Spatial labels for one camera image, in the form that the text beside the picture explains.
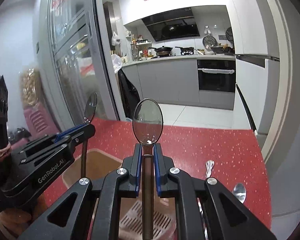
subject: plastic bag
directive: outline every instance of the plastic bag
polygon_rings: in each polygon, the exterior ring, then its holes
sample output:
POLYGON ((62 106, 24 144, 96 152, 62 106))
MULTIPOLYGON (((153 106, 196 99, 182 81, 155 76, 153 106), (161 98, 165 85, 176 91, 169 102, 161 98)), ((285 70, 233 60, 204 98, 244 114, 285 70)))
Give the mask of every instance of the plastic bag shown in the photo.
POLYGON ((116 74, 122 68, 122 60, 117 54, 111 55, 114 73, 116 74))
POLYGON ((41 79, 37 68, 28 68, 20 75, 20 93, 23 109, 35 106, 40 101, 41 79))
POLYGON ((120 37, 115 32, 113 32, 113 34, 112 34, 112 41, 111 41, 111 43, 112 43, 112 46, 120 45, 120 37))

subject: range hood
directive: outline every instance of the range hood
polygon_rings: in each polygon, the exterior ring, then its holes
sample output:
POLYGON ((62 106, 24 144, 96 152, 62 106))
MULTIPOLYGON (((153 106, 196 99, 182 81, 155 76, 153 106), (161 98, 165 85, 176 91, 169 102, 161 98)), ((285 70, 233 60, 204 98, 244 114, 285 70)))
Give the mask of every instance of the range hood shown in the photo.
POLYGON ((154 14, 142 21, 155 41, 200 36, 191 8, 154 14))

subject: kitchen counter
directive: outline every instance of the kitchen counter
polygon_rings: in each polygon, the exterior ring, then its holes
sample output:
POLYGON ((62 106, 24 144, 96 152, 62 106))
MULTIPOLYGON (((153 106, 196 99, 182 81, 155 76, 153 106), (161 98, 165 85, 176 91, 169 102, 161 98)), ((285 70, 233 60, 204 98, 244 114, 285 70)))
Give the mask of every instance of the kitchen counter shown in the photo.
POLYGON ((130 65, 141 64, 141 63, 149 63, 149 62, 156 62, 161 60, 174 60, 174 59, 219 59, 219 60, 235 60, 235 56, 228 56, 228 55, 186 55, 186 56, 170 56, 170 57, 161 57, 161 58, 153 58, 153 59, 146 59, 146 60, 139 60, 133 61, 130 63, 123 64, 122 67, 127 67, 130 65))
MULTIPOLYGON (((94 119, 95 136, 88 149, 97 148, 119 159, 133 155, 137 140, 131 122, 94 119)), ((247 189, 244 205, 268 228, 271 226, 271 198, 266 167, 252 130, 218 130, 167 126, 159 140, 165 156, 191 176, 205 179, 205 162, 214 160, 212 176, 228 190, 241 182, 247 189)), ((74 157, 81 154, 77 147, 74 157)), ((44 192, 48 206, 64 192, 61 176, 44 192)))

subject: oven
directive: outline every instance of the oven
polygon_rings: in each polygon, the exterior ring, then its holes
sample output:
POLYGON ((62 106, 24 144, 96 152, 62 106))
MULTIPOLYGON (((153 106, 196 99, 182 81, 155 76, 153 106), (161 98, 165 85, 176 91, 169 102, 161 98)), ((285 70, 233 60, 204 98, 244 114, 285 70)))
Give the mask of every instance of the oven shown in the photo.
POLYGON ((198 59, 199 90, 235 93, 235 60, 198 59))

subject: wok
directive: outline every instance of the wok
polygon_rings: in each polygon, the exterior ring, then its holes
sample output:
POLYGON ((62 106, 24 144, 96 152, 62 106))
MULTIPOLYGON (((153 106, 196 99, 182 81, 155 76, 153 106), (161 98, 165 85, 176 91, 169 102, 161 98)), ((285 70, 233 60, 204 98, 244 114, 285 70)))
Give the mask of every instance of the wok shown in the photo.
POLYGON ((158 52, 171 52, 173 48, 162 46, 161 48, 149 47, 149 49, 154 49, 156 53, 158 52))

